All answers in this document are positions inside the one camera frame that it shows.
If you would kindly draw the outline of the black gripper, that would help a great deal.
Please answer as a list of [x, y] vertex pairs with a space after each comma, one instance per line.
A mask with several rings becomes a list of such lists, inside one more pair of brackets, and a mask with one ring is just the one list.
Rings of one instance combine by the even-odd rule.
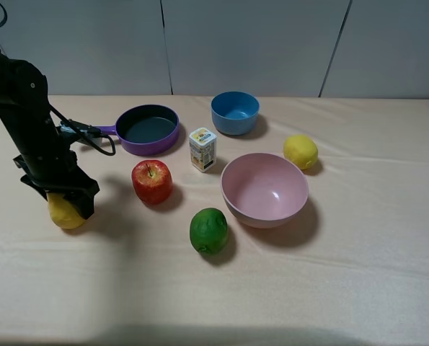
[[99, 192], [99, 185], [79, 167], [73, 151], [47, 151], [26, 146], [17, 149], [19, 155], [14, 163], [23, 171], [22, 184], [37, 191], [44, 200], [48, 199], [48, 193], [63, 194], [63, 199], [83, 219], [93, 215], [94, 199], [90, 197]]

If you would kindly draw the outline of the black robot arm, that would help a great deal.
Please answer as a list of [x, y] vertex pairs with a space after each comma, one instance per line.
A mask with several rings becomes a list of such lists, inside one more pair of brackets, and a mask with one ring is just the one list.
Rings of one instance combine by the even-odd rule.
[[78, 166], [70, 146], [89, 138], [67, 119], [62, 122], [71, 131], [63, 132], [50, 116], [54, 111], [46, 77], [31, 63], [7, 58], [0, 51], [0, 119], [19, 151], [14, 163], [24, 172], [22, 183], [43, 198], [61, 193], [88, 219], [99, 185]]

